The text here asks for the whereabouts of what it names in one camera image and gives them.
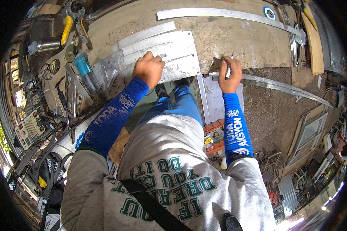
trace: shoe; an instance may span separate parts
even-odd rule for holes
[[[158,99],[162,97],[169,97],[163,84],[158,84],[155,86],[155,93],[157,93]]]
[[[176,80],[176,81],[174,81],[174,83],[176,84],[176,87],[180,86],[180,85],[190,86],[192,84],[193,80],[194,80],[194,76],[190,76],[190,77],[187,77],[187,78]]]

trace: gray sweatshirt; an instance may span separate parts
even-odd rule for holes
[[[133,179],[192,230],[224,230],[224,213],[243,230],[273,230],[275,220],[258,162],[234,161],[226,176],[204,152],[203,128],[187,116],[163,114],[130,136],[117,172],[103,156],[77,151],[61,207],[61,230],[162,230],[118,179]]]

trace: cutting disc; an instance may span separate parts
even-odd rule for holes
[[[65,51],[65,59],[67,62],[72,62],[76,57],[76,47],[70,44]]]
[[[276,14],[273,12],[273,10],[270,7],[267,7],[267,6],[264,7],[264,14],[269,19],[276,20]]]

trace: person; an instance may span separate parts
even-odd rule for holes
[[[205,154],[202,119],[188,79],[176,82],[174,106],[164,89],[157,87],[157,105],[131,133],[117,179],[108,174],[108,151],[134,106],[157,85],[164,65],[150,51],[140,57],[133,79],[85,131],[68,170],[61,229],[162,230],[121,183],[132,179],[192,230],[226,230],[224,214],[233,215],[243,230],[273,230],[272,207],[235,93],[242,78],[236,59],[224,56],[219,74],[225,105],[226,175]],[[228,65],[231,74],[225,80]]]
[[[270,203],[271,203],[272,208],[276,208],[276,206],[284,200],[283,195],[278,196],[273,191],[269,191],[268,194],[269,194],[269,199],[270,199]]]

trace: yellow tool handle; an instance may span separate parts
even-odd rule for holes
[[[69,32],[71,31],[71,27],[72,27],[72,23],[73,23],[73,19],[72,19],[71,16],[65,17],[64,20],[65,20],[65,28],[64,28],[63,35],[62,35],[62,40],[61,40],[61,45],[62,46],[68,40]]]
[[[316,25],[314,19],[309,15],[309,13],[307,12],[306,8],[303,9],[303,13],[309,19],[309,21],[311,22],[311,24],[315,28],[315,30],[318,31],[318,26]]]

